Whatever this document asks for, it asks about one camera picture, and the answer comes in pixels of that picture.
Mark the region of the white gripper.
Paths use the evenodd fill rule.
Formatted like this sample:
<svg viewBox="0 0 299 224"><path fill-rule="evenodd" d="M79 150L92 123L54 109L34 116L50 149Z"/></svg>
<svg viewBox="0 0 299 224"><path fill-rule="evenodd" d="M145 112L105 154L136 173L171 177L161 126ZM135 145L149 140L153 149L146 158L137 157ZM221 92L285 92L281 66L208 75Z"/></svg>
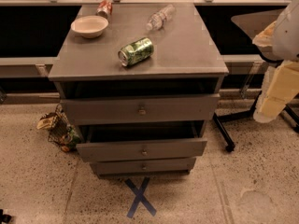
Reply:
<svg viewBox="0 0 299 224"><path fill-rule="evenodd" d="M272 50L275 25L273 21L252 39L252 44L265 61L281 61ZM272 121L298 93L299 62L284 61L278 68L269 66L264 73L262 93L253 118L260 123Z"/></svg>

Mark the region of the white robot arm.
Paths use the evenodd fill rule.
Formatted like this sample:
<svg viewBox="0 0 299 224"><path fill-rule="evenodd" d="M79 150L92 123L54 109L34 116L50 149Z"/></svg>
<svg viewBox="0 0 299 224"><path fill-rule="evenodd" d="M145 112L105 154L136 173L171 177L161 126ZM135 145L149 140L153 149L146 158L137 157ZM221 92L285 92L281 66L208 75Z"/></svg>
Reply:
<svg viewBox="0 0 299 224"><path fill-rule="evenodd" d="M299 93L299 0L292 0L278 18L253 38L258 47L271 47L283 60L264 74L262 93L253 118L260 123L274 120Z"/></svg>

